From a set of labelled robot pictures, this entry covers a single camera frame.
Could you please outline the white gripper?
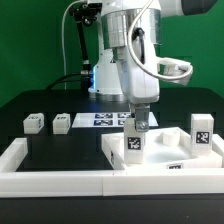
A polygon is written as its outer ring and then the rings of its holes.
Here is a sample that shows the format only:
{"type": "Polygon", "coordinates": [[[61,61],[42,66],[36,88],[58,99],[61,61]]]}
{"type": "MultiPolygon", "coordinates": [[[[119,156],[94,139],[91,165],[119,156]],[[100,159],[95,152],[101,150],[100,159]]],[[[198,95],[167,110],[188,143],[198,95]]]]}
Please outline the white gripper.
{"type": "Polygon", "coordinates": [[[149,130],[149,107],[144,103],[159,99],[159,80],[146,74],[133,61],[128,47],[114,50],[120,85],[128,101],[135,106],[135,128],[138,132],[149,130]]]}

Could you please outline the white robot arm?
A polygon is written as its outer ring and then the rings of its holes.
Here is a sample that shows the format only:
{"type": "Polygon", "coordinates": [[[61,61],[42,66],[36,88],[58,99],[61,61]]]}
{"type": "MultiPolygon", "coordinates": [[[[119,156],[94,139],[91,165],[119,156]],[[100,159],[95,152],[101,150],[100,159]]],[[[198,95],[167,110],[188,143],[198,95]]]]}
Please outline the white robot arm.
{"type": "Polygon", "coordinates": [[[159,82],[185,85],[193,73],[191,63],[161,58],[160,21],[164,17],[208,12],[218,0],[87,0],[99,9],[104,47],[113,51],[123,94],[138,132],[149,130],[150,104],[159,99],[159,82]]]}

